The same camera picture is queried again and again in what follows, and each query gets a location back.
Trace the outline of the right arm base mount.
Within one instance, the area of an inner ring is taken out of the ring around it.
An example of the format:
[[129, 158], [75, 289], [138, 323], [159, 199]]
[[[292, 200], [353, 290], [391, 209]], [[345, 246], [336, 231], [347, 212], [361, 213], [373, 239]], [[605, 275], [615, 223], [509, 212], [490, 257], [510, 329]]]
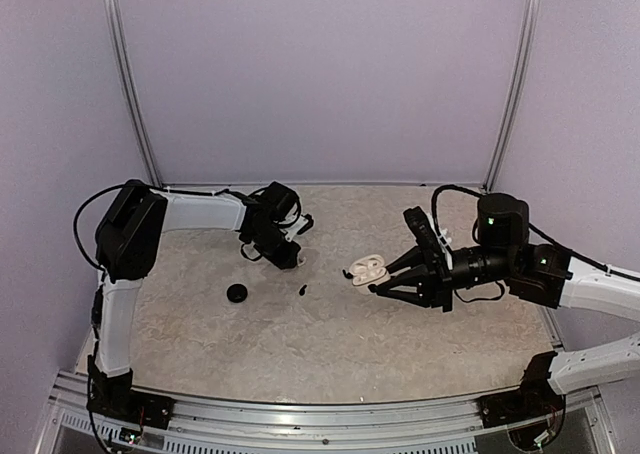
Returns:
[[514, 424], [563, 410], [565, 396], [549, 384], [551, 362], [557, 355], [556, 351], [535, 355], [516, 388], [479, 397], [476, 403], [483, 427]]

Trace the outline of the white earbud charging case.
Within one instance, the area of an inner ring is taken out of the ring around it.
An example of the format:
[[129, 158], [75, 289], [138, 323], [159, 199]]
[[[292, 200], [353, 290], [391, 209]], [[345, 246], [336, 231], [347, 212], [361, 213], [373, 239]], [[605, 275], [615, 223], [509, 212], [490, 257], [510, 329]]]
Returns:
[[378, 285], [390, 279], [385, 259], [372, 254], [356, 260], [348, 269], [350, 280], [355, 288], [367, 289], [369, 285]]

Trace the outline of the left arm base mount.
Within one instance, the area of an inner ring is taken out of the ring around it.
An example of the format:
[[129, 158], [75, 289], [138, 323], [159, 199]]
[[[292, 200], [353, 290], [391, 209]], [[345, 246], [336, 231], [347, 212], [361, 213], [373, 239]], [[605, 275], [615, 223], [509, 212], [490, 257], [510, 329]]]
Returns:
[[133, 389], [132, 370], [108, 377], [97, 367], [94, 355], [89, 355], [87, 361], [89, 412], [141, 427], [168, 429], [175, 405], [173, 398]]

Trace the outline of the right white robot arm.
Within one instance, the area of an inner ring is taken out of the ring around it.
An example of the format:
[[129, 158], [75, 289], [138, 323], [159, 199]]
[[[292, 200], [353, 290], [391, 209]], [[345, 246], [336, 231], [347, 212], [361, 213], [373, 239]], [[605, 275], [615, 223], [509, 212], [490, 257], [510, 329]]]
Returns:
[[404, 211], [415, 245], [386, 266], [368, 291], [423, 308], [449, 312], [460, 291], [495, 284], [501, 294], [556, 309], [577, 308], [637, 321], [639, 275], [599, 263], [562, 245], [529, 221], [529, 206], [509, 194], [482, 194], [453, 184], [435, 189], [477, 200], [474, 246], [453, 249], [438, 214]]

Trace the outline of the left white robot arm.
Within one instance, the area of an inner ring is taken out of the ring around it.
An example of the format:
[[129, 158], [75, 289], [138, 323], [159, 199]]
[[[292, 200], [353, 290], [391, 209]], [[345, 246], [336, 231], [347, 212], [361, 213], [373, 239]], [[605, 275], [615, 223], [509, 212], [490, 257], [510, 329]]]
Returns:
[[281, 270], [299, 264], [296, 237], [314, 225], [299, 195], [272, 182], [245, 194], [170, 190], [137, 179], [113, 187], [116, 196], [95, 232], [102, 274], [95, 364], [107, 378], [131, 371], [130, 338], [143, 280], [153, 269], [163, 234], [179, 230], [236, 232], [243, 258], [269, 261]]

